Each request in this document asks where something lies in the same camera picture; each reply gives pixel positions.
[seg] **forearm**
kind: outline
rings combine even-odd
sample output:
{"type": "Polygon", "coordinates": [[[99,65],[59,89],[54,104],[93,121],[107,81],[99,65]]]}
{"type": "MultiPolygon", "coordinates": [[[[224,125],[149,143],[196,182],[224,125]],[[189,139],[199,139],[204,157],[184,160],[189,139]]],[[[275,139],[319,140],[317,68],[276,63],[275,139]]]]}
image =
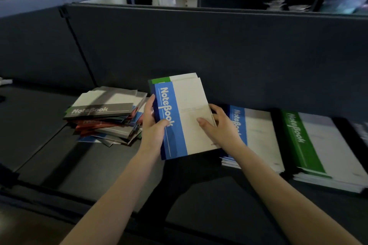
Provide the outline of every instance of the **forearm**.
{"type": "Polygon", "coordinates": [[[234,158],[292,244],[360,244],[252,150],[234,149],[234,158]]]}
{"type": "Polygon", "coordinates": [[[114,185],[72,229],[61,245],[115,245],[130,218],[156,157],[138,152],[114,185]]]}

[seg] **left hand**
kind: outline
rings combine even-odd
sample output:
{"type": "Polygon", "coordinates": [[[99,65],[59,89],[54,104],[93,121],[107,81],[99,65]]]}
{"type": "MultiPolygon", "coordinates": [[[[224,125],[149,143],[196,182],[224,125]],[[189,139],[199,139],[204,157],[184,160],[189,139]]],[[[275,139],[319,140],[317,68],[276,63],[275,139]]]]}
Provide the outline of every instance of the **left hand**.
{"type": "Polygon", "coordinates": [[[152,94],[144,107],[142,142],[139,151],[145,155],[152,155],[156,159],[160,154],[165,127],[170,123],[166,119],[162,119],[157,123],[154,121],[152,115],[154,99],[155,96],[152,94]]]}

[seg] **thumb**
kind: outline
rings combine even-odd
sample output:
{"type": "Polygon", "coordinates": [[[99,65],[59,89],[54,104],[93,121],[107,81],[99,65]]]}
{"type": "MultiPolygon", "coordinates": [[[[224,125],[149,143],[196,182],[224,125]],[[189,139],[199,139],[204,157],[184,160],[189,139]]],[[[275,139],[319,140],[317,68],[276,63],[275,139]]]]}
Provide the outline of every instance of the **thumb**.
{"type": "Polygon", "coordinates": [[[166,126],[169,126],[170,122],[167,119],[161,119],[156,123],[156,127],[164,129],[166,126]]]}
{"type": "Polygon", "coordinates": [[[207,120],[205,120],[202,117],[198,117],[197,121],[200,125],[200,127],[203,129],[203,131],[205,131],[205,133],[211,137],[214,134],[214,129],[215,127],[212,126],[207,120]]]}

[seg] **hand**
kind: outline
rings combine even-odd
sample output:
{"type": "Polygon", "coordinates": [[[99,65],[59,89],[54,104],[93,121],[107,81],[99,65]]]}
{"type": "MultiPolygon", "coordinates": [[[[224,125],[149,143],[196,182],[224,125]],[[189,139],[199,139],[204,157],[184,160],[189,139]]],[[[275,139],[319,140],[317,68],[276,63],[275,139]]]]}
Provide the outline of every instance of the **hand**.
{"type": "Polygon", "coordinates": [[[239,151],[239,148],[244,147],[245,144],[240,138],[233,122],[224,113],[223,109],[213,104],[209,104],[209,106],[216,112],[214,119],[218,123],[218,126],[212,126],[204,118],[198,118],[197,121],[215,144],[221,146],[229,155],[234,157],[234,154],[239,151]]]}
{"type": "Polygon", "coordinates": [[[152,115],[154,98],[155,96],[152,94],[144,107],[142,142],[139,151],[140,153],[152,155],[156,159],[160,154],[164,129],[170,123],[166,119],[162,119],[158,123],[154,121],[152,115]]]}

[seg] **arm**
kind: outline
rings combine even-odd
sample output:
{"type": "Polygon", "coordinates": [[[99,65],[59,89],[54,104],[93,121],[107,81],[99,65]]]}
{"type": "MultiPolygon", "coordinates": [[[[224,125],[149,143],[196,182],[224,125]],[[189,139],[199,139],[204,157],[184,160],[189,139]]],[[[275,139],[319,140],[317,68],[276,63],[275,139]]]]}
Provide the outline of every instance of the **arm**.
{"type": "Polygon", "coordinates": [[[222,108],[210,105],[218,127],[198,122],[209,138],[240,165],[244,175],[294,245],[361,244],[330,216],[276,174],[239,137],[222,108]]]}
{"type": "Polygon", "coordinates": [[[61,245],[115,245],[119,241],[140,191],[160,154],[164,128],[168,125],[166,119],[155,123],[151,114],[153,101],[154,95],[144,109],[142,143],[137,154],[61,245]]]}

